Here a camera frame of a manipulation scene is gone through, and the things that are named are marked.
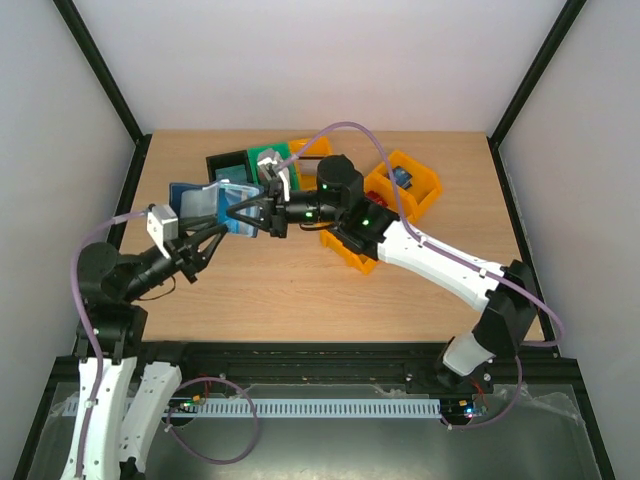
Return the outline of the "blue card holder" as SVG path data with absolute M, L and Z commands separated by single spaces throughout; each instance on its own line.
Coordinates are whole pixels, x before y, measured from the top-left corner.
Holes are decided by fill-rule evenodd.
M 226 224 L 226 210 L 230 205 L 262 194 L 264 188 L 250 183 L 219 180 L 206 185 L 174 182 L 169 185 L 169 206 L 179 220 L 189 217 L 216 217 L 218 224 Z M 256 238 L 257 235 L 240 235 Z

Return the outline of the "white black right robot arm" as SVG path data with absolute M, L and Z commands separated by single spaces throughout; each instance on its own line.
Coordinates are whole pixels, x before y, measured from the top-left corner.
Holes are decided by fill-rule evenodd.
M 495 358 L 513 358 L 537 315 L 530 269 L 520 261 L 502 266 L 459 251 L 419 231 L 398 213 L 375 203 L 364 192 L 364 177 L 344 155 L 323 158 L 316 187 L 291 191 L 270 159 L 266 190 L 229 205 L 228 218 L 283 238 L 291 224 L 324 223 L 355 254 L 394 265 L 454 294 L 480 318 L 450 340 L 433 368 L 433 377 L 455 392 Z

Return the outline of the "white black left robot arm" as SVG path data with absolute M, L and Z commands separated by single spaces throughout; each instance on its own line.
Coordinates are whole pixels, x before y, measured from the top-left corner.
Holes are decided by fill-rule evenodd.
M 123 255 L 100 240 L 103 231 L 137 218 L 153 235 L 146 251 Z M 104 222 L 83 238 L 70 266 L 80 317 L 75 344 L 80 391 L 62 478 L 144 478 L 156 429 L 182 373 L 175 360 L 151 361 L 134 398 L 127 398 L 148 316 L 138 302 L 176 274 L 195 282 L 227 231 L 206 217 L 162 221 L 134 212 Z

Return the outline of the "teal card stack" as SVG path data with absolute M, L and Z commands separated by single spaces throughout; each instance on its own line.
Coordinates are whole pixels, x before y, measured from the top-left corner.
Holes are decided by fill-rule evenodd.
M 248 183 L 249 176 L 244 165 L 232 165 L 215 170 L 217 180 L 229 180 L 232 183 Z

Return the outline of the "red VIP card stack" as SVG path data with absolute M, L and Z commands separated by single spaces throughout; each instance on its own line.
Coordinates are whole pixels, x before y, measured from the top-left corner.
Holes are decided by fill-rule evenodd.
M 376 191 L 370 190 L 366 193 L 366 197 L 377 205 L 382 206 L 383 208 L 388 207 L 388 202 L 386 199 Z

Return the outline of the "yellow bin with red cards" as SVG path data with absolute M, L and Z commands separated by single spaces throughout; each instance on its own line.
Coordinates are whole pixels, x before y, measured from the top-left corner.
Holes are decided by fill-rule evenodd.
M 341 257 L 347 267 L 353 268 L 364 275 L 370 274 L 378 265 L 377 260 L 373 260 L 363 254 L 356 254 L 345 247 L 342 242 L 328 230 L 320 232 L 321 245 L 339 257 Z

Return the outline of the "blue VIP card stack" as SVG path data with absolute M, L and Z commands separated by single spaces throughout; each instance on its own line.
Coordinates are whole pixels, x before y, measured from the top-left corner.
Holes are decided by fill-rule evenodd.
M 408 190 L 412 186 L 412 174 L 403 167 L 396 166 L 392 170 L 391 178 L 398 188 Z

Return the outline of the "black bin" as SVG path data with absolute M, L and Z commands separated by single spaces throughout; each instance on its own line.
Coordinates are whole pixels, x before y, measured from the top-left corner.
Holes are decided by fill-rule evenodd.
M 210 182 L 223 179 L 232 183 L 254 181 L 247 150 L 211 155 L 205 161 Z

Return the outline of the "green bin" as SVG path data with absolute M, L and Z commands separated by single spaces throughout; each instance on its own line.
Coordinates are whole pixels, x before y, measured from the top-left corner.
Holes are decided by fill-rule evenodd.
M 264 157 L 271 158 L 277 163 L 282 163 L 288 160 L 292 152 L 287 143 L 274 143 L 269 145 L 263 145 L 258 147 L 252 147 L 247 150 L 249 166 L 252 174 L 252 182 L 258 185 L 265 186 L 267 180 L 265 175 L 259 170 L 258 162 Z M 283 173 L 290 182 L 290 188 L 293 191 L 300 189 L 300 173 L 296 163 L 289 165 Z

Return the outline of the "yellow rear bin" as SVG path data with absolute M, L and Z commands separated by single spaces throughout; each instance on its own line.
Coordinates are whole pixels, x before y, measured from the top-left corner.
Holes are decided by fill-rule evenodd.
M 299 156 L 293 164 L 293 172 L 298 181 L 297 190 L 315 190 L 318 164 L 324 157 L 333 154 L 332 145 L 326 136 L 320 137 L 300 154 L 300 150 L 309 141 L 310 138 L 301 138 L 288 142 L 290 154 Z

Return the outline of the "black left rear frame post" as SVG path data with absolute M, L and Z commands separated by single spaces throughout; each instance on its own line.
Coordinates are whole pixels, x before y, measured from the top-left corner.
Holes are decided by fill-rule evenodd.
M 136 146 L 147 145 L 149 143 L 148 135 L 145 135 L 140 128 L 75 2 L 71 0 L 53 0 L 53 4 L 130 139 Z

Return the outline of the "black frame post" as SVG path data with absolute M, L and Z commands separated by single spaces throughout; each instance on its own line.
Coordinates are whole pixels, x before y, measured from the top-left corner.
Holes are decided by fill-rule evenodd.
M 492 152 L 497 151 L 506 139 L 586 3 L 586 0 L 567 0 L 564 3 L 495 130 L 488 138 Z
M 71 0 L 53 0 L 53 4 L 130 139 L 136 146 L 147 145 L 149 143 L 148 135 L 145 135 L 140 128 L 75 2 Z

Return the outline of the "black front frame rail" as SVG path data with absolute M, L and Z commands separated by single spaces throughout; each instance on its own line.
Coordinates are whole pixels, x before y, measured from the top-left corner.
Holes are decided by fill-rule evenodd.
M 441 343 L 224 343 L 147 341 L 134 369 L 159 360 L 180 366 L 189 380 L 223 375 L 241 386 L 254 384 L 402 385 L 411 393 L 489 392 L 496 384 L 521 379 L 528 386 L 569 385 L 586 390 L 578 363 L 552 350 L 524 348 L 517 360 L 497 359 L 467 380 L 447 380 L 436 372 Z

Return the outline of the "black right rear frame post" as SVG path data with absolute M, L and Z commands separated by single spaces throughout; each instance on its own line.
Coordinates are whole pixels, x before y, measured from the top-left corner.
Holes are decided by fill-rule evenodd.
M 488 138 L 492 152 L 497 151 L 506 139 L 586 3 L 586 0 L 567 0 L 564 3 L 495 130 Z

